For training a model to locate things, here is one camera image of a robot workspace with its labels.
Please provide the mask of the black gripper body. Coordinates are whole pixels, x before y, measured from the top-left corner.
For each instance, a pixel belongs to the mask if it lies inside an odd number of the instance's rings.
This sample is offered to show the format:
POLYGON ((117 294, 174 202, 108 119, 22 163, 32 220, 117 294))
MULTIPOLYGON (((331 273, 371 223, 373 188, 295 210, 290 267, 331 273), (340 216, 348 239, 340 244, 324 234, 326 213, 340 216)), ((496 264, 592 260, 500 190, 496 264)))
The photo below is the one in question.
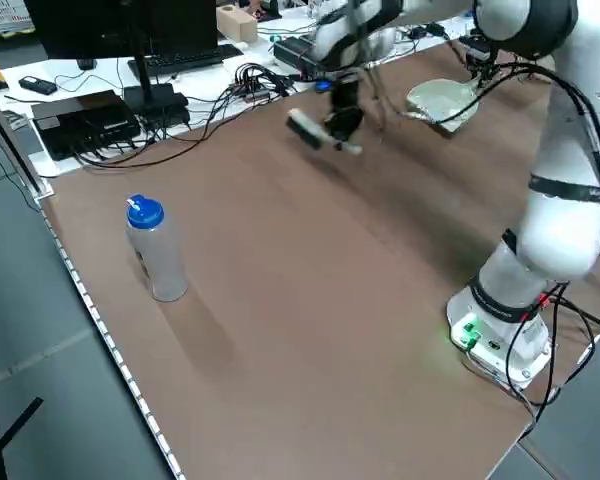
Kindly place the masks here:
POLYGON ((362 113, 359 103, 359 80, 343 78, 336 80, 330 92, 330 114, 362 113))
POLYGON ((472 79, 487 79, 493 76, 499 49, 493 42, 480 33, 462 37, 465 48, 466 68, 472 79))

